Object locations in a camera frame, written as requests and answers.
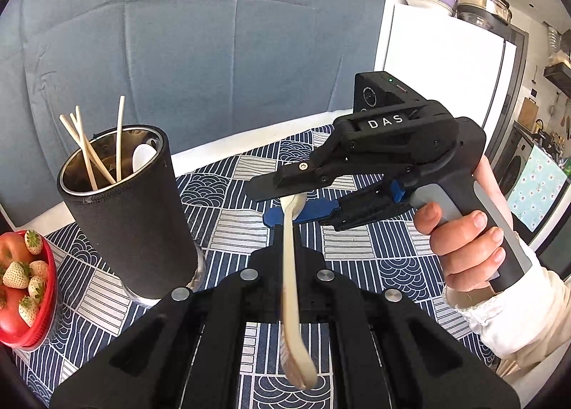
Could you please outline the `person's right hand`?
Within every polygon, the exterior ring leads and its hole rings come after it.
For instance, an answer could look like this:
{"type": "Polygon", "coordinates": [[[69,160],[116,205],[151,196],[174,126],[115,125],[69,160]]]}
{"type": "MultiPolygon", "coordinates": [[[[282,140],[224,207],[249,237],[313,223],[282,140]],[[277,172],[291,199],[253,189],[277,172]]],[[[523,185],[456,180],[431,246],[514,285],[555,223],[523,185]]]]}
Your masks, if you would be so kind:
{"type": "Polygon", "coordinates": [[[432,252],[439,257],[448,287],[459,292],[481,291],[506,257],[504,231],[487,227],[488,217],[475,210],[442,224],[442,209],[435,203],[420,208],[414,216],[416,229],[430,237],[432,252]]]}

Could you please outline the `white sleeved right forearm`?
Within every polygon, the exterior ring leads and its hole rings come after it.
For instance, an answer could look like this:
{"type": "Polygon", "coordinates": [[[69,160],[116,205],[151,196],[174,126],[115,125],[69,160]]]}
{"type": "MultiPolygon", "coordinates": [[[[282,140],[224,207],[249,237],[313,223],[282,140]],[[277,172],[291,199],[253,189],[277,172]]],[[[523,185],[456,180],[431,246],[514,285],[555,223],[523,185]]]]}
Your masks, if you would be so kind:
{"type": "Polygon", "coordinates": [[[526,243],[521,247],[531,268],[515,285],[496,294],[446,286],[442,296],[496,356],[525,368],[570,341],[570,284],[542,267],[526,243]]]}

